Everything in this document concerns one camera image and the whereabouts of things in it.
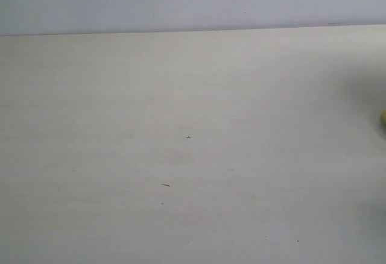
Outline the yellow drink bottle red cap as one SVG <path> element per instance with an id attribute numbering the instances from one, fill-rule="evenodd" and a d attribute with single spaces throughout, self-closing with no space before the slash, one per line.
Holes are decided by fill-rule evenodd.
<path id="1" fill-rule="evenodd" d="M 380 123 L 385 127 L 386 126 L 386 111 L 382 111 L 380 115 Z"/>

